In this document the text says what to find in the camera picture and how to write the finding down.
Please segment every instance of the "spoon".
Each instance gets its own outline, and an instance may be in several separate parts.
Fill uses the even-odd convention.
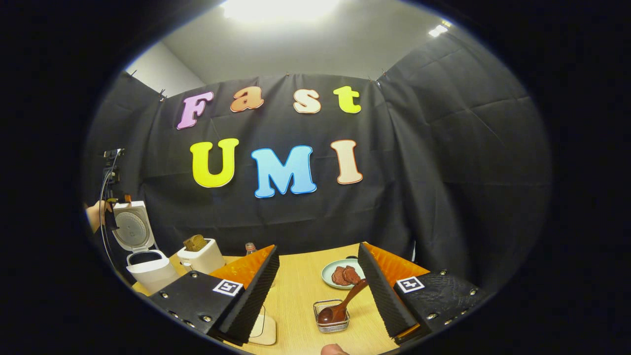
[[[320,311],[317,316],[317,322],[321,325],[343,322],[346,319],[346,306],[348,306],[351,299],[357,296],[357,294],[366,288],[366,286],[368,286],[366,279],[361,279],[357,282],[357,285],[353,286],[353,288],[348,291],[348,294],[342,303],[333,307],[324,308]]]

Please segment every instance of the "human hand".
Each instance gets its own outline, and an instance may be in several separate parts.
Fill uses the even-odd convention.
[[[85,214],[88,217],[88,222],[92,228],[92,233],[98,229],[98,211],[101,210],[101,224],[105,225],[105,210],[112,211],[112,206],[104,200],[97,201],[94,206],[90,206],[85,210]]]
[[[337,344],[329,344],[322,347],[320,351],[320,355],[349,355],[347,352],[344,352],[341,347]]]

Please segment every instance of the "wooden table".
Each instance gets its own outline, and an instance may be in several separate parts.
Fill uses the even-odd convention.
[[[370,286],[360,292],[348,305],[350,324],[342,332],[323,334],[317,329],[313,304],[327,299],[344,299],[348,290],[334,289],[322,281],[322,269],[331,262],[347,256],[357,256],[359,244],[340,248],[280,256],[276,284],[265,300],[266,314],[276,321],[276,343],[271,346],[244,344],[235,346],[254,354],[312,354],[319,355],[322,346],[339,344],[351,355],[381,354],[398,346],[388,337],[384,322],[379,316]],[[233,262],[239,256],[224,256]],[[180,265],[177,255],[171,263],[181,275],[187,271]],[[147,294],[135,283],[135,291]]]

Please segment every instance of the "plate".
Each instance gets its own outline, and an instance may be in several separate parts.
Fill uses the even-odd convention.
[[[326,282],[327,285],[331,286],[331,287],[335,287],[337,289],[342,289],[342,290],[349,290],[352,289],[354,285],[348,285],[348,286],[340,286],[340,285],[336,285],[335,283],[333,283],[333,280],[331,279],[331,276],[333,275],[333,272],[335,272],[335,269],[337,267],[346,267],[346,266],[352,266],[355,268],[355,272],[357,273],[357,275],[359,275],[359,277],[361,279],[366,278],[366,276],[364,276],[363,274],[363,270],[362,268],[359,266],[359,263],[357,262],[357,259],[344,259],[344,260],[338,260],[336,262],[332,262],[329,265],[326,265],[323,269],[322,269],[322,280],[324,282]]]

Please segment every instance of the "metal basket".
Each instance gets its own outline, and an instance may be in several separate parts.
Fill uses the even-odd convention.
[[[322,333],[333,333],[333,332],[341,332],[348,328],[348,323],[351,320],[351,316],[348,314],[348,310],[346,310],[346,319],[343,322],[337,323],[329,323],[329,324],[320,324],[317,322],[317,316],[320,312],[327,307],[337,306],[342,303],[341,299],[329,299],[327,301],[318,301],[314,303],[314,315],[315,315],[315,324],[317,324],[317,328]]]

